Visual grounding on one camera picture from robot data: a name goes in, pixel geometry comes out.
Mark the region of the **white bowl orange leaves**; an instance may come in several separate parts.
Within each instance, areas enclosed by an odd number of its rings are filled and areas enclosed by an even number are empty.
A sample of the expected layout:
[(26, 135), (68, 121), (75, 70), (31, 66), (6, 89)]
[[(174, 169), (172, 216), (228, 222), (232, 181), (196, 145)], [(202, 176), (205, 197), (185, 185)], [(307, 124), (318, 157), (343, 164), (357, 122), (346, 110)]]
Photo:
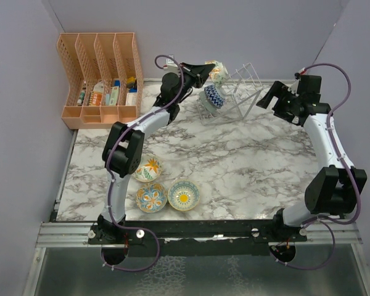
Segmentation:
[(222, 62), (217, 60), (209, 60), (205, 62), (205, 65), (214, 65), (213, 70), (210, 72), (209, 76), (216, 88), (222, 87), (230, 78), (227, 68)]

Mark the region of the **teal green bowl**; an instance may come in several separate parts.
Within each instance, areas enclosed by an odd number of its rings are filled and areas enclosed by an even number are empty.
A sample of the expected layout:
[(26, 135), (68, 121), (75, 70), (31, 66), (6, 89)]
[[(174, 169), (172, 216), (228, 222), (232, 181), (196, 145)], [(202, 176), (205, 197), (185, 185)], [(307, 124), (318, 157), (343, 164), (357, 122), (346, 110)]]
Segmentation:
[(210, 103), (210, 101), (207, 99), (204, 92), (201, 92), (199, 94), (199, 99), (201, 101), (201, 104), (205, 107), (205, 109), (212, 115), (216, 114), (216, 107)]

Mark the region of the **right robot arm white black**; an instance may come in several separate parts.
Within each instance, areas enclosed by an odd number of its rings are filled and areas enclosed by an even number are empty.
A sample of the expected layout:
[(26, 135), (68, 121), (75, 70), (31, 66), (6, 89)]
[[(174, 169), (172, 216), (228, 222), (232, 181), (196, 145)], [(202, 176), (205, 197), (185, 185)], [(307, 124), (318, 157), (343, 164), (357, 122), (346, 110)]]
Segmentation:
[(275, 81), (257, 106), (266, 109), (273, 98), (277, 101), (274, 116), (289, 123), (297, 118), (305, 129), (318, 161), (318, 174), (305, 190), (303, 202), (279, 211), (282, 220), (271, 225), (277, 241), (293, 234), (293, 227), (327, 218), (343, 223), (346, 214), (357, 208), (367, 174), (357, 169), (347, 157), (335, 129), (331, 107), (320, 101), (321, 77), (300, 75), (292, 86)]

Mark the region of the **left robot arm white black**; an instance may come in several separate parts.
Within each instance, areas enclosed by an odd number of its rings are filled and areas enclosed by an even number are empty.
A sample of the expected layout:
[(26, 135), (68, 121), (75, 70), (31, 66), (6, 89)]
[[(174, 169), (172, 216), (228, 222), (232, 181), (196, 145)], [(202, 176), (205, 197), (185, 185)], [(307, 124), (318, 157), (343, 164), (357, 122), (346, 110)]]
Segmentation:
[(160, 93), (146, 114), (127, 124), (112, 125), (102, 153), (109, 185), (105, 206), (98, 218), (99, 223), (109, 222), (102, 230), (108, 242), (114, 244), (123, 238), (128, 184), (140, 164), (144, 140), (176, 118), (179, 104), (189, 90), (201, 88), (214, 68), (215, 64), (180, 63), (177, 71), (164, 74)]

